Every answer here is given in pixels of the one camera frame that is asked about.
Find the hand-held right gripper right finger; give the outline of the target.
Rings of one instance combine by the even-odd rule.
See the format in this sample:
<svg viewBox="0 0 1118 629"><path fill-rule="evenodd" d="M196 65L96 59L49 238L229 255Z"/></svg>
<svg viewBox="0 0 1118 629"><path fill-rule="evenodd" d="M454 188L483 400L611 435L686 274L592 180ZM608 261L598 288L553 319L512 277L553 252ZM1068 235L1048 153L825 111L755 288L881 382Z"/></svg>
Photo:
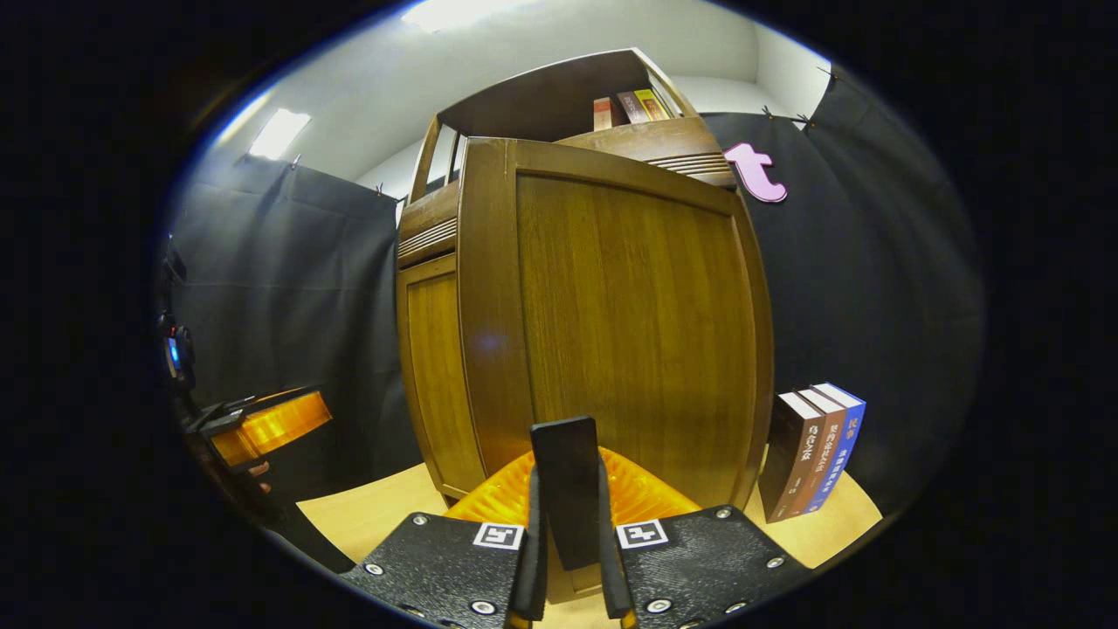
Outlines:
<svg viewBox="0 0 1118 629"><path fill-rule="evenodd" d="M743 614L811 576L742 509L702 508L623 455L598 452L604 606L622 629L743 629Z"/></svg>

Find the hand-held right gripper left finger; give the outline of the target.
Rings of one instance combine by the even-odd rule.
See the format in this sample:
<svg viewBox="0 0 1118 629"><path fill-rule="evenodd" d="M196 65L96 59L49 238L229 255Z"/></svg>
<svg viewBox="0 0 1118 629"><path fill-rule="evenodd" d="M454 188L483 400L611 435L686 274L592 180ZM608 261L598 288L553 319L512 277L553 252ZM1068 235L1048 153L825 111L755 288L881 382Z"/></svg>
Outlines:
<svg viewBox="0 0 1118 629"><path fill-rule="evenodd" d="M408 514L341 580L424 629L534 629L546 537L542 482L525 452L446 513Z"/></svg>

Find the rectangular ceiling light panel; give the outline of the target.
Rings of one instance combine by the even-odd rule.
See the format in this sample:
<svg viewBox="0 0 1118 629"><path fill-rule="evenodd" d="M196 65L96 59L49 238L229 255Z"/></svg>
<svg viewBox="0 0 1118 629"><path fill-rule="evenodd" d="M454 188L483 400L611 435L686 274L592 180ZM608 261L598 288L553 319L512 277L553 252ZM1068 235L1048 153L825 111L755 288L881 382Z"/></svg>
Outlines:
<svg viewBox="0 0 1118 629"><path fill-rule="evenodd" d="M400 17L427 34L447 31L459 25L475 23L481 17L504 11L534 0L420 0Z"/></svg>
<svg viewBox="0 0 1118 629"><path fill-rule="evenodd" d="M307 127L311 120L312 116L307 113L277 108L271 120L264 124L256 139L252 141L248 155L280 160L293 141L297 139L300 132Z"/></svg>

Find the black backdrop cloth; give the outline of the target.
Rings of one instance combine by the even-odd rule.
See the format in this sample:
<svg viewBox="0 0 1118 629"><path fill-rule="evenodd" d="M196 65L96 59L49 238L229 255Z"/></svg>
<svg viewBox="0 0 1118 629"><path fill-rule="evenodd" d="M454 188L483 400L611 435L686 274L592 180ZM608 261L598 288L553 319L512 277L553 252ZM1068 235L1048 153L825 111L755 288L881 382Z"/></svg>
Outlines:
<svg viewBox="0 0 1118 629"><path fill-rule="evenodd" d="M780 204L752 203L773 294L777 388L866 400L847 473L885 520L926 488L961 431L986 340L970 216L890 105L835 68L811 124L700 101L720 147L774 159ZM397 349L389 197L305 166L211 160L173 231L200 406L320 384L335 414L274 461L283 501L418 466Z"/></svg>

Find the wooden double-door shoe cabinet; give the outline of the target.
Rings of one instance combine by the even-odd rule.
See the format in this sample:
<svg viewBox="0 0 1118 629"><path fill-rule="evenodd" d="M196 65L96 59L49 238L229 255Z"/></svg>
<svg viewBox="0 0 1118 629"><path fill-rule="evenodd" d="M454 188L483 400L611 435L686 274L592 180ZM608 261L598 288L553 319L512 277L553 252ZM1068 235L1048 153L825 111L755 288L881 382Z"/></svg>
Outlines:
<svg viewBox="0 0 1118 629"><path fill-rule="evenodd" d="M419 199L428 183L463 169L470 140L557 143L594 132L593 101L612 97L620 108L618 93L635 89L653 89L672 113L672 120L700 118L686 95L635 48L591 53L539 67L479 90L432 116L408 203Z"/></svg>

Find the reddish brown thick book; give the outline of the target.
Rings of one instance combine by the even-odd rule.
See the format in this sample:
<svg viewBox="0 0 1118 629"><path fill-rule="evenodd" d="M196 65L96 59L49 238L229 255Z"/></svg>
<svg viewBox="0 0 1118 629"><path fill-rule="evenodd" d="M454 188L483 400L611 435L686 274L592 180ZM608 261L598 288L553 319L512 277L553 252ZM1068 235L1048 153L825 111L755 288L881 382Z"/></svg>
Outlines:
<svg viewBox="0 0 1118 629"><path fill-rule="evenodd" d="M842 441L846 420L846 406L835 402L834 399L819 393L819 391L807 389L799 391L798 394L816 410L819 410L824 418L818 431L816 450L811 458L811 469L808 469L800 490L797 493L798 498L788 513L790 517L798 517L811 513L811 511L819 509L818 499L823 496L822 488L825 486L831 465L839 454L839 444Z"/></svg>

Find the dark brown thick book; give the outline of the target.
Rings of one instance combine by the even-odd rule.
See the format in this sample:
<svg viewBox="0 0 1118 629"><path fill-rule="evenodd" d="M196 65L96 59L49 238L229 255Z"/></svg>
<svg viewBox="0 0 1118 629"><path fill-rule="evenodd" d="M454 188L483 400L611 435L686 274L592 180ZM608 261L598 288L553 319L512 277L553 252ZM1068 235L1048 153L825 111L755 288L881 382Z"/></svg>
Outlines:
<svg viewBox="0 0 1118 629"><path fill-rule="evenodd" d="M758 482L765 521L792 517L800 501L818 449L825 414L798 391L774 399L768 451Z"/></svg>

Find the black door handle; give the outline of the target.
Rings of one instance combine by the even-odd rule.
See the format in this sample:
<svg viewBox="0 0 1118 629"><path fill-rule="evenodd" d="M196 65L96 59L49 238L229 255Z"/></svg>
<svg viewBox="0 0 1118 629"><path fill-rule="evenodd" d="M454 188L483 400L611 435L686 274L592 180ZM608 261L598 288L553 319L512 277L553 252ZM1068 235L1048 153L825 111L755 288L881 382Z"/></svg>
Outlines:
<svg viewBox="0 0 1118 629"><path fill-rule="evenodd" d="M595 419L582 414L534 425L530 438L560 564L580 570L599 563L612 515Z"/></svg>

